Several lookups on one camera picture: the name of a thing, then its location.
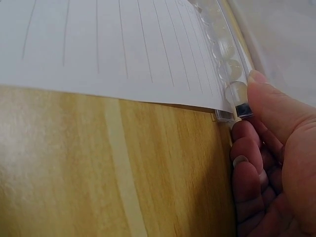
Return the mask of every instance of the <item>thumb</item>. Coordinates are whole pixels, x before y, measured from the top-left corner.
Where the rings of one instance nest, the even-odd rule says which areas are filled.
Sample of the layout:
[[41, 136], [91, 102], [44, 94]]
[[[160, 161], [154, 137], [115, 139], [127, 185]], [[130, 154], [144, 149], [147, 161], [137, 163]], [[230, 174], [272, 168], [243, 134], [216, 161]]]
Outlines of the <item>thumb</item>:
[[293, 131], [316, 122], [316, 109], [301, 103], [273, 86], [258, 71], [248, 78], [248, 102], [257, 117], [283, 144]]

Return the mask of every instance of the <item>light wood stripe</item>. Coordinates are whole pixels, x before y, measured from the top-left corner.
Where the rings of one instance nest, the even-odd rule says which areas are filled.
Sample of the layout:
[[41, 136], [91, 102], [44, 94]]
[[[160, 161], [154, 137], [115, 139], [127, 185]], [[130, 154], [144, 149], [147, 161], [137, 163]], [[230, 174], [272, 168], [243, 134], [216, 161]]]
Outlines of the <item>light wood stripe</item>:
[[134, 185], [118, 100], [111, 100], [106, 103], [105, 118], [108, 138], [112, 147], [118, 189], [131, 236], [146, 237], [147, 231]]

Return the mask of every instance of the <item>wooden table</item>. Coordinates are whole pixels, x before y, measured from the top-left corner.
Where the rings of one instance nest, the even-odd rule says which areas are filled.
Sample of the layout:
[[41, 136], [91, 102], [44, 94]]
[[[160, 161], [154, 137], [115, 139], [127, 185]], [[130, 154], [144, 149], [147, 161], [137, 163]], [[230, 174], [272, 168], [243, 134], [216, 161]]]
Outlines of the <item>wooden table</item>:
[[0, 236], [235, 234], [210, 113], [0, 87]]

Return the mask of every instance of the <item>finger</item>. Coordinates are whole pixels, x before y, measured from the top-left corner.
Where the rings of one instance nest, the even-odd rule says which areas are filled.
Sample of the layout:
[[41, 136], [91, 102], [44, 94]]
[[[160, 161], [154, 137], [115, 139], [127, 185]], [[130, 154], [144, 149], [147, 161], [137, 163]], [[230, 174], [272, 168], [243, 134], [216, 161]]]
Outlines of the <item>finger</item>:
[[237, 122], [232, 128], [232, 138], [234, 141], [242, 137], [249, 137], [255, 141], [259, 148], [262, 145], [259, 135], [253, 125], [245, 120]]
[[265, 81], [260, 72], [251, 71], [247, 92], [249, 105], [255, 117], [285, 144], [295, 129], [316, 120], [316, 109], [290, 98]]
[[256, 168], [249, 162], [235, 165], [233, 194], [237, 211], [238, 236], [249, 234], [264, 217], [260, 180]]
[[257, 118], [248, 118], [248, 121], [253, 125], [259, 137], [272, 152], [272, 154], [278, 159], [279, 162], [283, 163], [284, 145]]
[[265, 217], [249, 237], [279, 236], [286, 231], [293, 220], [288, 202], [284, 194], [279, 195], [270, 205]]
[[260, 152], [264, 169], [269, 179], [269, 184], [275, 191], [276, 195], [278, 195], [283, 191], [281, 166], [272, 157], [271, 153], [266, 147], [263, 147]]
[[267, 209], [272, 201], [277, 197], [273, 188], [269, 185], [261, 194], [265, 209]]
[[262, 157], [257, 143], [249, 137], [242, 137], [235, 141], [231, 149], [231, 159], [234, 160], [238, 156], [247, 157], [257, 170], [262, 190], [266, 189], [269, 181], [263, 169]]

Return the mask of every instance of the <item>lined paper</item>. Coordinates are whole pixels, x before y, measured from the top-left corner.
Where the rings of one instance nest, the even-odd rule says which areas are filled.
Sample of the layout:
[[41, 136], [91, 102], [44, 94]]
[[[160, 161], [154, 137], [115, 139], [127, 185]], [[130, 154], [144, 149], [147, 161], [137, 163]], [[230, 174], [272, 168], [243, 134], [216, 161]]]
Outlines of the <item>lined paper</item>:
[[186, 0], [2, 0], [0, 83], [229, 111]]

